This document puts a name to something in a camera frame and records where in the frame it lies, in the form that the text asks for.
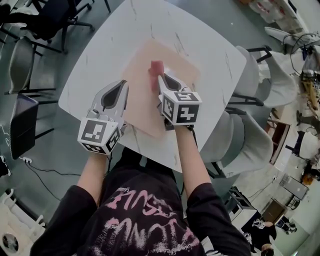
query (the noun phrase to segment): black t-shirt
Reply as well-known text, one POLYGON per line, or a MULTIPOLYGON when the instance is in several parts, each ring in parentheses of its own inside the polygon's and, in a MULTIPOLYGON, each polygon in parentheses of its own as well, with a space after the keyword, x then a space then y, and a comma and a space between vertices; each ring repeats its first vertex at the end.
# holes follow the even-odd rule
POLYGON ((199 185, 187 206, 188 225, 170 176, 117 169, 104 179, 99 207, 70 187, 30 255, 251 255, 212 184, 199 185))

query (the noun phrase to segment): pink object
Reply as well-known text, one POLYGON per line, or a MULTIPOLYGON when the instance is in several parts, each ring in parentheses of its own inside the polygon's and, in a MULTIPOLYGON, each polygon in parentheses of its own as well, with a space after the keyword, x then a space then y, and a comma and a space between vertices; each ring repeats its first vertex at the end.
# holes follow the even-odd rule
POLYGON ((191 88, 200 75, 196 67, 154 39, 137 50, 122 74, 122 79, 129 84, 124 120, 155 138, 162 137, 166 132, 157 109, 160 100, 156 81, 156 76, 164 73, 164 65, 191 88))
POLYGON ((150 80, 151 80, 151 90, 157 92, 159 90, 158 86, 158 76, 162 76, 165 73, 165 66, 161 60, 152 60, 151 67, 149 68, 150 80))

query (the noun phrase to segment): black cable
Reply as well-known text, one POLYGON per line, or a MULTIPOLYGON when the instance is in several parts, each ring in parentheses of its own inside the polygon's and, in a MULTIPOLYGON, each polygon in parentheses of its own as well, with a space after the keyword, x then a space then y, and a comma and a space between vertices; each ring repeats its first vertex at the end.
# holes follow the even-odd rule
POLYGON ((249 198, 252 198, 252 197, 254 197, 258 192, 260 192, 253 200, 252 200, 252 202, 254 201, 254 200, 256 200, 256 198, 267 188, 267 187, 269 187, 277 178, 278 178, 278 175, 279 175, 279 173, 277 174, 277 176, 275 177, 275 179, 272 179, 272 181, 268 184, 268 185, 266 185, 264 188, 262 188, 262 189, 259 189, 257 192, 255 192, 252 196, 249 196, 249 197, 247 197, 247 199, 249 199, 249 198))
POLYGON ((305 44, 304 46, 298 47, 298 48, 294 51, 295 46, 296 46, 297 43, 301 40, 301 38, 304 37, 304 36, 310 36, 310 35, 311 35, 310 33, 305 33, 305 34, 301 35, 300 37, 298 37, 297 35, 294 35, 294 34, 287 34, 287 35, 284 36, 284 38, 283 38, 283 40, 282 40, 282 45, 284 46, 284 45, 285 45, 285 39, 286 39, 287 37, 298 38, 297 41, 295 42, 295 44, 293 45, 293 47, 292 47, 292 49, 291 49, 291 53, 290 53, 289 55, 290 55, 290 61, 291 61, 292 68, 293 68, 293 70, 294 70, 296 73, 299 74, 299 76, 300 76, 301 74, 300 74, 300 73, 295 69, 295 67, 294 67, 294 63, 293 63, 293 61, 292 61, 292 55, 293 55, 297 50, 299 50, 301 47, 307 47, 307 46, 312 45, 312 44, 314 43, 314 42, 307 43, 307 44, 305 44))
POLYGON ((44 185, 44 187, 46 188, 46 190, 49 191, 49 193, 57 200, 61 201, 61 199, 59 199, 58 197, 56 197, 51 191, 49 188, 47 188, 46 184, 42 181, 42 179, 40 178, 40 176, 38 175, 38 173, 35 171, 35 170, 32 170, 28 165, 27 165, 27 162, 24 161, 26 167, 28 167, 31 171, 33 171, 35 173, 35 175, 37 175, 37 177, 39 178, 39 180, 41 181, 41 183, 44 185))
POLYGON ((33 165, 31 165, 31 163, 29 163, 29 162, 28 162, 28 164, 30 165, 30 167, 32 167, 32 168, 34 168, 34 169, 36 169, 38 171, 41 171, 41 172, 46 172, 46 173, 55 172, 55 173, 57 173, 57 174, 59 174, 61 176, 66 176, 66 175, 81 176, 80 174, 76 174, 76 173, 60 173, 60 172, 58 172, 57 170, 54 170, 54 169, 48 169, 48 170, 47 169, 39 169, 39 168, 34 167, 33 165))
POLYGON ((252 197, 254 197, 258 192, 260 192, 261 191, 261 193, 263 192, 263 190, 265 190, 267 187, 269 187, 270 185, 271 185, 271 183, 272 182, 270 182, 268 185, 266 185, 264 188, 262 188, 262 189, 259 189, 257 192, 255 192, 252 196, 249 196, 249 197, 247 197, 247 199, 250 199, 250 198, 252 198, 252 197))

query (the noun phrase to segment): desk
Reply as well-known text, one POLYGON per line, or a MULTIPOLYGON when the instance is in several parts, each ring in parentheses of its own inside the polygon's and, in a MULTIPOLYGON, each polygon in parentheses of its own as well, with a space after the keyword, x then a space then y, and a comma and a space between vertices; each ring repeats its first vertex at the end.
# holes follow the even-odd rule
POLYGON ((276 123, 276 128, 272 136, 273 154, 270 163, 279 171, 283 172, 292 155, 292 151, 286 148, 286 146, 294 148, 299 135, 296 128, 291 124, 275 120, 269 120, 269 122, 276 123))
MULTIPOLYGON (((203 101, 194 128, 200 151, 229 102, 246 60, 212 28, 164 0, 125 0, 110 15, 73 68, 59 106, 79 120, 85 117, 96 92, 121 79, 135 52, 151 38, 200 71, 194 83, 203 101)), ((181 172, 174 131, 155 139, 129 125, 119 143, 181 172)))

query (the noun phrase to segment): electrical outlet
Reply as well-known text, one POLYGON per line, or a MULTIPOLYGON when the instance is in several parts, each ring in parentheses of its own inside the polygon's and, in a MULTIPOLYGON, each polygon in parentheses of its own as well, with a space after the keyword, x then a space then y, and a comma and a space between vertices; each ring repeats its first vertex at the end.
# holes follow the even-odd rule
POLYGON ((31 158, 28 158, 28 157, 24 157, 24 158, 22 158, 22 160, 25 161, 26 163, 29 163, 29 164, 32 163, 31 158))

